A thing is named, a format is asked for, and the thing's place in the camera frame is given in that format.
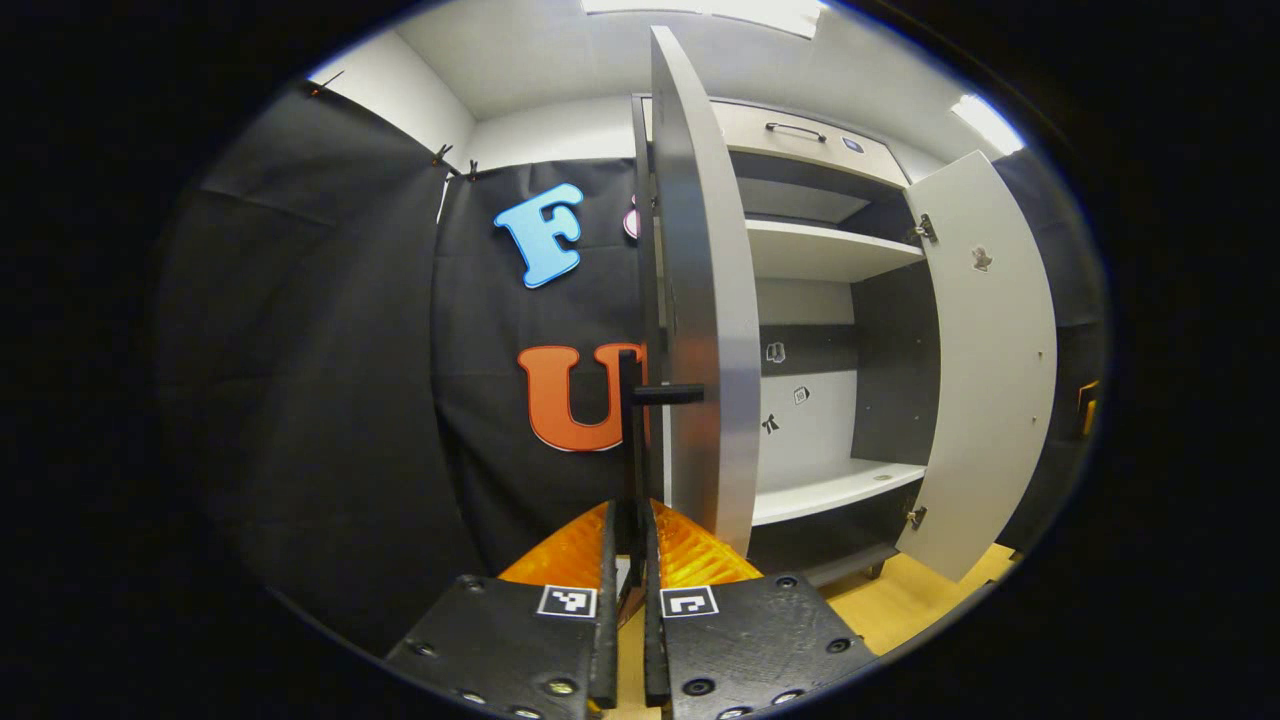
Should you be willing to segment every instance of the wooden floor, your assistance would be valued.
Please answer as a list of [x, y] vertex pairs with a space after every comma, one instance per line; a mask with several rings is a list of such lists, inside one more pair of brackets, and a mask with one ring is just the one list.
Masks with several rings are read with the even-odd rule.
[[[823, 597], [877, 655], [902, 644], [960, 603], [988, 579], [1012, 566], [1007, 547], [992, 544], [959, 583], [897, 555], [876, 580], [855, 575], [822, 588]], [[618, 632], [618, 707], [605, 720], [658, 720], [662, 711], [644, 706], [644, 611]]]

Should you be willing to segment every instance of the cabinet shelf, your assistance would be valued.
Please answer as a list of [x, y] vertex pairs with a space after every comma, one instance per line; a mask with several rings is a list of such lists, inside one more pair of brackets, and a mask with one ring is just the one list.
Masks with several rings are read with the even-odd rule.
[[[818, 470], [797, 470], [797, 475], [812, 479], [755, 497], [753, 525], [781, 523], [874, 497], [923, 478], [924, 465], [850, 457]], [[877, 479], [884, 475], [888, 478]]]
[[919, 247], [813, 225], [746, 220], [746, 234], [758, 278], [855, 283], [924, 260]]

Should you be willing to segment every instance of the letter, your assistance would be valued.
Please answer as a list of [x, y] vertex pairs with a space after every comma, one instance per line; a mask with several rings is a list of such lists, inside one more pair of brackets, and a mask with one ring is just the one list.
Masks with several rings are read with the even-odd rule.
[[595, 348], [595, 361], [604, 365], [609, 383], [609, 415], [595, 425], [573, 420], [570, 411], [568, 372], [577, 365], [576, 350], [549, 345], [530, 347], [520, 354], [516, 363], [529, 378], [529, 424], [538, 439], [564, 452], [608, 450], [622, 442], [618, 352], [623, 350], [634, 350], [641, 365], [645, 364], [644, 351], [639, 345], [614, 342]]
[[[511, 232], [525, 259], [525, 287], [541, 287], [577, 266], [581, 259], [577, 250], [562, 249], [556, 242], [556, 236], [577, 242], [582, 227], [577, 224], [573, 211], [561, 205], [577, 205], [581, 201], [582, 191], [566, 182], [498, 213], [493, 219], [494, 225]], [[543, 209], [552, 205], [557, 205], [552, 210], [552, 218], [544, 219]]]

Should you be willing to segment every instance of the door hinge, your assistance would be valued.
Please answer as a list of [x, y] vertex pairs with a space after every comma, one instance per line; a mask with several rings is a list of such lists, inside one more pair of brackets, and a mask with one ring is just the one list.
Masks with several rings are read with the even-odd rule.
[[928, 213], [920, 213], [920, 224], [911, 228], [906, 234], [908, 243], [911, 243], [913, 240], [918, 241], [922, 247], [924, 246], [924, 240], [929, 242], [938, 241], [938, 233], [933, 232], [933, 220], [929, 219]]
[[919, 530], [920, 529], [920, 523], [924, 521], [924, 514], [928, 512], [928, 511], [929, 511], [929, 509], [922, 505], [922, 506], [916, 507], [915, 510], [913, 510], [913, 511], [910, 511], [910, 512], [906, 514], [906, 519], [911, 521], [911, 529], [913, 530]]

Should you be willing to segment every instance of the ceiling light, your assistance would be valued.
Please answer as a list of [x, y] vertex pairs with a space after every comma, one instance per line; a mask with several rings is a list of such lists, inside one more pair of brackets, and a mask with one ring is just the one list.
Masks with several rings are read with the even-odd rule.
[[667, 12], [698, 13], [756, 23], [813, 40], [818, 13], [826, 5], [818, 0], [582, 0], [589, 15], [599, 13]]
[[1005, 155], [1016, 152], [1024, 146], [1018, 131], [977, 95], [965, 95], [951, 106], [951, 111], [960, 115], [961, 120], [969, 123], [969, 127], [978, 131], [978, 135], [987, 138], [987, 142], [995, 145], [996, 150]]

